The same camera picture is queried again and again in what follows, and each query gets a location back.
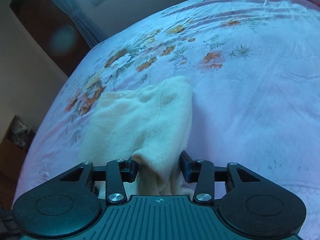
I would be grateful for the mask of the cream knit sweater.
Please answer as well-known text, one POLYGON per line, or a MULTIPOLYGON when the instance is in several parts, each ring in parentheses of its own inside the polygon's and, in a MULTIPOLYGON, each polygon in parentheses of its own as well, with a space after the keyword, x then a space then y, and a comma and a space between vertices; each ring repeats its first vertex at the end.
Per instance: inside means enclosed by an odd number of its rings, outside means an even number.
POLYGON ((139 163, 128 196, 193 195, 178 166, 192 124, 193 89, 184 76, 138 90, 106 92, 89 117, 79 161, 104 166, 132 159, 139 163))

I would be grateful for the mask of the bedside shelf with clutter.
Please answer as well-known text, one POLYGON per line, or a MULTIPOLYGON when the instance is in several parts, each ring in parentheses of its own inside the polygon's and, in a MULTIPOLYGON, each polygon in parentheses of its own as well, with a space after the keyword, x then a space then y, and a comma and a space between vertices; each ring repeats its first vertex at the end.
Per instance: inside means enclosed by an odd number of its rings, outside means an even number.
POLYGON ((14 116, 1 140, 1 209, 9 210, 35 133, 14 116))

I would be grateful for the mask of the floral pink bed sheet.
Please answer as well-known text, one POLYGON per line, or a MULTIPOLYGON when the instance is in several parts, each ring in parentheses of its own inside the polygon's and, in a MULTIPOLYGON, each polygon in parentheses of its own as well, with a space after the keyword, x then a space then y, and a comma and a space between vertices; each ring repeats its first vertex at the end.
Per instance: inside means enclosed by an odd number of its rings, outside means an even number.
POLYGON ((40 125, 16 197, 80 162, 104 93, 174 76, 193 87, 187 152, 296 193, 307 209, 300 237, 319 239, 319 4, 307 0, 189 0, 96 45, 40 125))

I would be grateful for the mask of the dark wooden door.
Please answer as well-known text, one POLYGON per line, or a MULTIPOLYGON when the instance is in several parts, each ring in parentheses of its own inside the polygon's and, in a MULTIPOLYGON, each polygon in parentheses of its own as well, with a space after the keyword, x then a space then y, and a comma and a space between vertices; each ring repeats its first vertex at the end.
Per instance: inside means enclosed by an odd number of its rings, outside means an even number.
POLYGON ((44 52, 71 76, 89 46, 69 16, 52 0, 11 0, 10 8, 44 52))

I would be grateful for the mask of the left grey curtain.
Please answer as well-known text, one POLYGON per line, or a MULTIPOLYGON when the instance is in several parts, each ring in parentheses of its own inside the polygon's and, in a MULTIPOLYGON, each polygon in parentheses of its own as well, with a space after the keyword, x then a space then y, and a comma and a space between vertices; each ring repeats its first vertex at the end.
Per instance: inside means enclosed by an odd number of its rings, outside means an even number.
POLYGON ((77 0, 52 1, 69 16, 90 48, 107 39, 104 33, 86 16, 77 0))

